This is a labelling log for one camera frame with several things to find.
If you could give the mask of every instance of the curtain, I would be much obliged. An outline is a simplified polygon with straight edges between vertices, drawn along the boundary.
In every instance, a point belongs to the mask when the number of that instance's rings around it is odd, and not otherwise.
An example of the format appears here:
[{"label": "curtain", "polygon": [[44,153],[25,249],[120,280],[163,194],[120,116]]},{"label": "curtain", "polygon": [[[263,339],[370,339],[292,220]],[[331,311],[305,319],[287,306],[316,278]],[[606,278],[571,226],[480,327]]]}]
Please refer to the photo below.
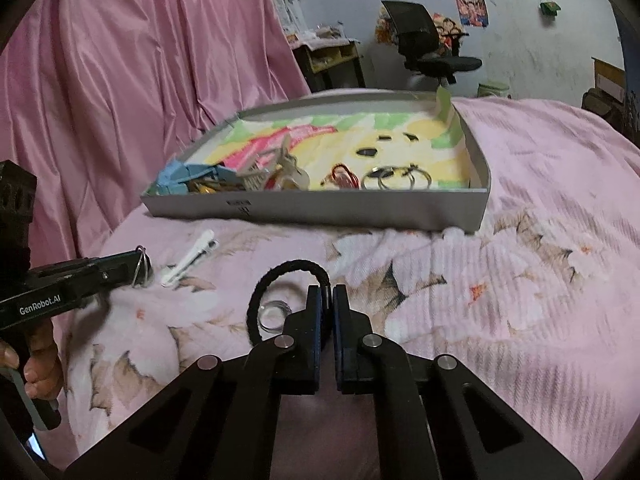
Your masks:
[{"label": "curtain", "polygon": [[97,251],[217,121],[306,94],[271,0],[37,0],[0,56],[0,160],[38,177],[32,265]]}]

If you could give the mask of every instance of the gray box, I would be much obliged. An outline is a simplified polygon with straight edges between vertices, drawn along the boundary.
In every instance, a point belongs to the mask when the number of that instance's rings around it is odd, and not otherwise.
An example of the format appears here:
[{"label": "gray box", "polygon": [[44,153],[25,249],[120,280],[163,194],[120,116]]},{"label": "gray box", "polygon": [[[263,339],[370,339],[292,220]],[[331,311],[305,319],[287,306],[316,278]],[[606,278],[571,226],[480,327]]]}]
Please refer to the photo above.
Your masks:
[{"label": "gray box", "polygon": [[[203,162],[238,119],[276,121],[311,115],[358,112],[431,112],[432,92],[354,92],[319,95],[254,108],[236,114],[205,134],[178,160]],[[322,191],[232,191],[214,194],[151,196],[142,202],[153,216],[179,219],[239,218],[255,222],[441,231],[459,227],[473,233],[480,227],[491,189],[484,154],[461,117],[466,148],[473,165],[469,189]]]}]

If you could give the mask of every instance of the hand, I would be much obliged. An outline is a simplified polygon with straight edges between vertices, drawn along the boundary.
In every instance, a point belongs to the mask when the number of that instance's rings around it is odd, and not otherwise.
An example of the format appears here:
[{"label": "hand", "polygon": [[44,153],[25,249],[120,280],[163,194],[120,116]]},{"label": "hand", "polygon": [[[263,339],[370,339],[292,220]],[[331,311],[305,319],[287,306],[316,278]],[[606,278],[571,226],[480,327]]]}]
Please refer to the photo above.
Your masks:
[{"label": "hand", "polygon": [[[53,323],[45,319],[27,330],[25,334],[31,357],[24,365],[24,390],[31,399],[55,399],[62,389],[62,363],[58,346],[53,341]],[[18,354],[0,340],[0,367],[16,369]]]}]

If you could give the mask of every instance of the chair seat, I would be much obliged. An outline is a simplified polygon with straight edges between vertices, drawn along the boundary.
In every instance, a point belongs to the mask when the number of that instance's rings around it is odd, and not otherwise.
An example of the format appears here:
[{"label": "chair seat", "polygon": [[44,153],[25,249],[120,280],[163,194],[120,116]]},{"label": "chair seat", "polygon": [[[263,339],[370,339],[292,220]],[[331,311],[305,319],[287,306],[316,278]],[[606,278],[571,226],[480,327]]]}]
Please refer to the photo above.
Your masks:
[{"label": "chair seat", "polygon": [[409,70],[416,70],[430,77],[447,77],[456,72],[471,72],[482,66],[482,60],[477,57],[446,56],[430,57],[415,60],[411,64],[405,63]]}]

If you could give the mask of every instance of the office chair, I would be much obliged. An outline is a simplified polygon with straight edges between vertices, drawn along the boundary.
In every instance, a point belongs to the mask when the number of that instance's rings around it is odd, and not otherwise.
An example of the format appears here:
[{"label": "office chair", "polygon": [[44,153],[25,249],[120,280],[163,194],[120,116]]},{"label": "office chair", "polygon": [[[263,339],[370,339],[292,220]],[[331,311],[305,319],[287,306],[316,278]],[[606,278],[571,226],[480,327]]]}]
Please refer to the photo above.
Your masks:
[{"label": "office chair", "polygon": [[455,84],[456,72],[472,72],[482,66],[477,57],[462,57],[460,37],[468,34],[447,34],[452,41],[452,56],[436,54],[440,37],[427,9],[421,4],[383,0],[398,33],[398,52],[404,56],[404,66],[408,70],[420,72],[427,77],[435,77],[439,82],[447,78]]}]

